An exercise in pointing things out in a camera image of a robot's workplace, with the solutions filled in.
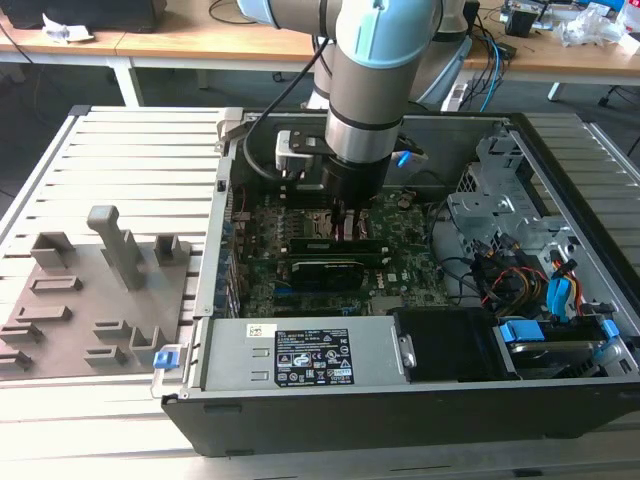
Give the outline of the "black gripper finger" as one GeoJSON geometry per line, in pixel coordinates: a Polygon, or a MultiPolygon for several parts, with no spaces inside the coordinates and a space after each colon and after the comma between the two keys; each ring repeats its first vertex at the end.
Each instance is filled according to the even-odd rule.
{"type": "Polygon", "coordinates": [[[346,210],[344,202],[335,198],[331,208],[331,236],[334,240],[344,239],[346,210]]]}

